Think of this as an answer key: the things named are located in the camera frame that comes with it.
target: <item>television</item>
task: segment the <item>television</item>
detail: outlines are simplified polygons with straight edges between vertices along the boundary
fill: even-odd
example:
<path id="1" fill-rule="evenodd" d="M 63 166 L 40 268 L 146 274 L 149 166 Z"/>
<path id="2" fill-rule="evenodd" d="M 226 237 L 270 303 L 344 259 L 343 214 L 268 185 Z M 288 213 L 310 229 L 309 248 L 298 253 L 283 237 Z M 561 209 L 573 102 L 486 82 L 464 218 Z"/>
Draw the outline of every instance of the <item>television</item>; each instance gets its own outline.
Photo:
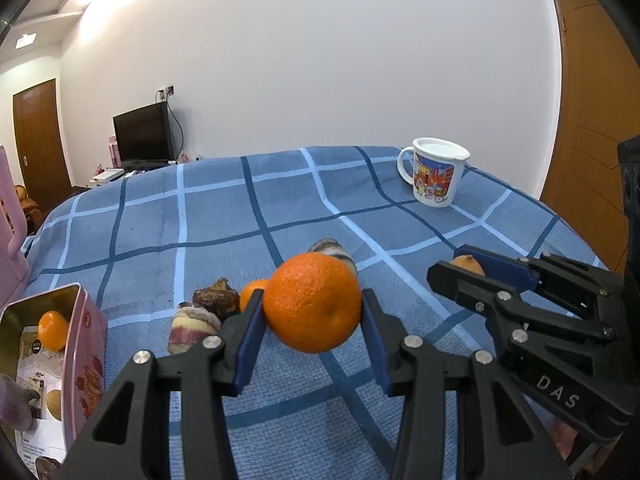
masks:
<path id="1" fill-rule="evenodd" d="M 166 102 L 138 108 L 113 118 L 123 167 L 127 161 L 175 159 L 174 138 Z"/>

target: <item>cable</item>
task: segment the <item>cable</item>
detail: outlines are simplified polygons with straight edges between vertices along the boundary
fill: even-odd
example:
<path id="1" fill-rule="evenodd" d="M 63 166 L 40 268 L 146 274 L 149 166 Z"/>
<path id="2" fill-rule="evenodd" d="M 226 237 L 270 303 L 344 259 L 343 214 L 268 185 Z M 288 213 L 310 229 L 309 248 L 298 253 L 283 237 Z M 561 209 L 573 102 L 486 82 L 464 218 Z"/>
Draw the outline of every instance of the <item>cable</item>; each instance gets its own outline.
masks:
<path id="1" fill-rule="evenodd" d="M 182 136 L 182 142 L 180 144 L 180 150 L 178 151 L 178 156 L 175 159 L 177 161 L 180 158 L 180 154 L 182 153 L 182 150 L 184 149 L 184 130 L 182 129 L 182 125 L 180 124 L 180 121 L 175 116 L 174 111 L 171 110 L 171 105 L 169 104 L 169 99 L 166 100 L 166 105 L 169 108 L 169 111 L 171 112 L 171 115 L 174 116 L 174 120 L 178 124 L 178 128 L 180 128 L 180 135 Z"/>

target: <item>white mug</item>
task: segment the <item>white mug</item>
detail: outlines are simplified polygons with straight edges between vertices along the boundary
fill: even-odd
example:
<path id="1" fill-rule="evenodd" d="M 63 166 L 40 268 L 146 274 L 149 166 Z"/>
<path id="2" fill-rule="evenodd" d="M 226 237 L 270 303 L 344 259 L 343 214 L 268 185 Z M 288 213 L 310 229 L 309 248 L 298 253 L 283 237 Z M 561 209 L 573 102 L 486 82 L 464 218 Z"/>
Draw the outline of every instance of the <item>white mug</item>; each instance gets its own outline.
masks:
<path id="1" fill-rule="evenodd" d="M 402 158 L 406 152 L 414 152 L 414 175 L 404 169 Z M 418 202 L 431 207 L 446 207 L 456 195 L 466 160 L 471 154 L 448 140 L 422 137 L 415 139 L 398 155 L 398 173 L 414 186 Z"/>

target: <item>blue plaid bedsheet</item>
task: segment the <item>blue plaid bedsheet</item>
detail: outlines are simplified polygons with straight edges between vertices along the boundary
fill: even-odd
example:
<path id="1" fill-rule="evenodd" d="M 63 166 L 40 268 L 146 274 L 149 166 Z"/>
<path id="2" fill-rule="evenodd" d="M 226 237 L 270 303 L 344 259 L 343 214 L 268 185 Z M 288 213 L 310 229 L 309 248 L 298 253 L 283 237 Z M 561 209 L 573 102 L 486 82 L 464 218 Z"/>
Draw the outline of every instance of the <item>blue plaid bedsheet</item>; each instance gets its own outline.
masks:
<path id="1" fill-rule="evenodd" d="M 220 276 L 241 290 L 322 237 L 352 255 L 362 287 L 443 351 L 494 346 L 482 318 L 430 291 L 430 265 L 472 244 L 507 256 L 561 253 L 600 265 L 552 211 L 472 167 L 454 204 L 417 203 L 392 147 L 307 148 L 190 162 L 69 199 L 28 255 L 25 295 L 79 282 L 108 320 L 106 381 L 131 355 L 166 354 L 175 306 Z M 530 295 L 542 306 L 545 300 Z M 362 333 L 320 355 L 269 331 L 252 382 L 225 400 L 241 479 L 386 479 L 402 399 L 373 380 Z M 455 396 L 447 397 L 443 478 L 456 468 Z M 173 478 L 183 478 L 179 397 L 172 401 Z"/>

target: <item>hand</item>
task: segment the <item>hand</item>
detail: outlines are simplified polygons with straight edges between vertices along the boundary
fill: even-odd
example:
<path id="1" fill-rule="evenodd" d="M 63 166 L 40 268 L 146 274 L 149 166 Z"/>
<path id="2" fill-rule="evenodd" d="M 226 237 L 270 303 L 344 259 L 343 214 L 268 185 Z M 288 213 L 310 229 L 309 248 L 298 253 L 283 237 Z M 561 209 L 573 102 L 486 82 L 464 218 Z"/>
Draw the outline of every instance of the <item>hand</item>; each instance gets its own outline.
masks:
<path id="1" fill-rule="evenodd" d="M 578 432 L 571 426 L 556 418 L 549 429 L 549 433 L 551 434 L 551 440 L 556 445 L 558 453 L 560 453 L 562 458 L 566 460 L 574 447 L 575 437 L 578 435 Z M 611 450 L 617 443 L 618 439 L 597 450 L 596 453 L 587 460 L 584 468 L 590 473 L 595 473 L 600 469 L 602 464 L 604 464 L 607 456 L 609 456 L 609 453 L 611 453 Z"/>

